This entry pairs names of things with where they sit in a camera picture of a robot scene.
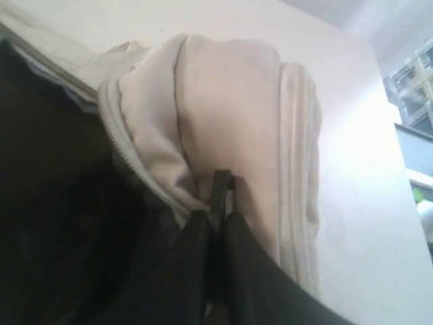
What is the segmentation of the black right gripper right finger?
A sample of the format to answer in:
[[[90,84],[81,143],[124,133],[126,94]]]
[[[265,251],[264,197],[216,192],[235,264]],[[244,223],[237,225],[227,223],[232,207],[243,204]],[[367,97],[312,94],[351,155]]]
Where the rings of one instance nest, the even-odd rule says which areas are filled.
[[[230,324],[342,323],[341,316],[282,272],[239,213],[226,218],[223,239]]]

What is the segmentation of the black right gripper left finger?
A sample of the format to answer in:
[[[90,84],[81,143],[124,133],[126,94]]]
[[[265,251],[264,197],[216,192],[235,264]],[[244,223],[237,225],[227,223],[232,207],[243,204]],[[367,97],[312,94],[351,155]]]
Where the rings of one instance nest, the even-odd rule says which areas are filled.
[[[173,249],[153,270],[134,265],[102,324],[204,324],[206,256],[210,224],[194,211]]]

